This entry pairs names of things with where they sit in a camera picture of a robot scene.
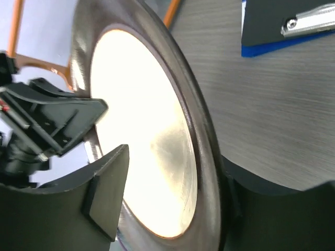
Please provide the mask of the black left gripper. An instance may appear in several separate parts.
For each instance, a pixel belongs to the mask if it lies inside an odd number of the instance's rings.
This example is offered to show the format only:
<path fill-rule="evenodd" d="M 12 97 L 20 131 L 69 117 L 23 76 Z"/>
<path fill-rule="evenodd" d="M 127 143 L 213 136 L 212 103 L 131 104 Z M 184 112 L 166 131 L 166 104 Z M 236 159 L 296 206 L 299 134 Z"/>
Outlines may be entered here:
<path fill-rule="evenodd" d="M 1 116 L 12 128 L 5 146 L 1 131 L 1 183 L 37 188 L 29 176 L 38 170 L 48 170 L 50 162 L 35 158 L 62 156 L 70 151 L 108 106 L 102 99 L 71 94 L 50 97 L 23 83 L 13 83 L 15 72 L 14 59 L 1 52 Z"/>

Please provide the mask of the dark grey cream plate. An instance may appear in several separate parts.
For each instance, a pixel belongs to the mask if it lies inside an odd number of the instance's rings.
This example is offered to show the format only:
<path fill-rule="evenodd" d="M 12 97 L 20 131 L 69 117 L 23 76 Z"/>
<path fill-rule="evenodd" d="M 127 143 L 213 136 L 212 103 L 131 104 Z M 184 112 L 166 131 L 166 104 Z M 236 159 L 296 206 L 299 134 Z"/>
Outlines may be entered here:
<path fill-rule="evenodd" d="M 143 1 L 78 1 L 73 90 L 108 110 L 91 160 L 129 146 L 118 223 L 129 250 L 218 250 L 221 154 L 202 92 L 164 23 Z"/>

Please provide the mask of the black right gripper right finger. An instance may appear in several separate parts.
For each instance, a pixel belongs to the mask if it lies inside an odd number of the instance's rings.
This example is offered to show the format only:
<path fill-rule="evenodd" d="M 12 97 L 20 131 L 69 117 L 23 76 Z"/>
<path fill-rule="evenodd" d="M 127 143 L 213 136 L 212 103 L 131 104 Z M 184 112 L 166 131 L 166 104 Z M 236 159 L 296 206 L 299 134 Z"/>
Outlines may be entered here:
<path fill-rule="evenodd" d="M 236 208 L 225 250 L 334 250 L 334 181 L 298 191 L 223 162 Z"/>

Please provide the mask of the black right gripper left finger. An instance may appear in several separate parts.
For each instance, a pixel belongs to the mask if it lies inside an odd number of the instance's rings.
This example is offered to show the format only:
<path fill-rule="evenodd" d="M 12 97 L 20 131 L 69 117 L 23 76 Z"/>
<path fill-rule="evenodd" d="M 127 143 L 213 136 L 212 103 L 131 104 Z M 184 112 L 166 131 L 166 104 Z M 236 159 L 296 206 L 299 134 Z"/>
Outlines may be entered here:
<path fill-rule="evenodd" d="M 42 187 L 1 185 L 1 250 L 109 250 L 128 166 L 120 145 Z"/>

